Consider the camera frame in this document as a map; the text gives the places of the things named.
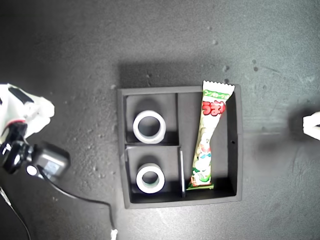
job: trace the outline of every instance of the sealed wrapper end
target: sealed wrapper end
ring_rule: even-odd
[[[187,190],[214,188],[211,183],[210,140],[221,114],[226,109],[226,101],[234,90],[233,85],[203,81],[199,132],[193,157],[191,182]]]

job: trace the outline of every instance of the gray floor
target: gray floor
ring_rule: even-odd
[[[59,184],[110,201],[119,240],[320,239],[320,142],[301,132],[320,110],[319,67],[319,0],[0,1],[0,82],[55,104],[30,142],[70,151]],[[224,79],[242,89],[242,201],[124,209],[114,85]],[[0,179],[34,240],[109,239],[106,209],[23,171]],[[0,209],[1,239],[26,239]]]

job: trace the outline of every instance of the white tape roll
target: white tape roll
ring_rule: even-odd
[[[158,178],[156,179],[155,182],[146,183],[142,179],[142,177],[147,172],[153,172],[153,173],[157,174]],[[159,192],[164,187],[165,175],[162,172],[161,168],[157,164],[146,163],[146,164],[143,164],[138,170],[138,174],[136,175],[136,184],[142,192],[144,192],[146,194],[154,194],[156,192]]]
[[[160,123],[159,131],[153,136],[143,135],[139,131],[139,123],[142,119],[144,119],[146,117],[153,117],[153,118],[157,119]],[[165,122],[164,118],[159,113],[157,113],[155,111],[151,111],[151,110],[142,111],[136,116],[135,120],[133,121],[133,133],[134,133],[135,137],[142,143],[158,144],[165,137],[166,122]]]

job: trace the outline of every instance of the tape roll hole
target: tape roll hole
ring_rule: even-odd
[[[144,136],[152,137],[158,133],[160,122],[153,116],[146,116],[139,122],[138,129]]]
[[[149,185],[149,184],[158,184],[157,181],[159,182],[159,177],[158,175],[153,172],[153,171],[147,171],[143,176],[142,176],[142,181]]]

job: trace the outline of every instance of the snack bag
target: snack bag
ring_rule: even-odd
[[[203,97],[199,132],[192,164],[191,182],[187,190],[213,189],[211,183],[210,140],[226,109],[226,101],[235,86],[219,82],[203,81]]]

